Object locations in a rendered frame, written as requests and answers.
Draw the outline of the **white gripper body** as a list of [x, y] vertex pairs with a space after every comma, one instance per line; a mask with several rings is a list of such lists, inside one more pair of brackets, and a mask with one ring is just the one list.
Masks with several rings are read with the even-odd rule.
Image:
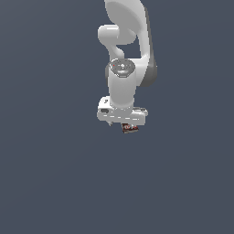
[[127, 107], [120, 109], [110, 103], [110, 97], [102, 97], [99, 101], [97, 118], [105, 122], [119, 122], [128, 124], [145, 124], [148, 111], [140, 107]]

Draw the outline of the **small red dark box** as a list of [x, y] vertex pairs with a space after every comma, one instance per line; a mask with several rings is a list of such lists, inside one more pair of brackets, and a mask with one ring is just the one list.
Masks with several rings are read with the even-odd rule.
[[139, 128], [137, 126], [134, 126], [132, 128], [132, 126], [128, 123], [123, 123], [122, 124], [122, 132], [123, 133], [136, 133], [139, 131]]

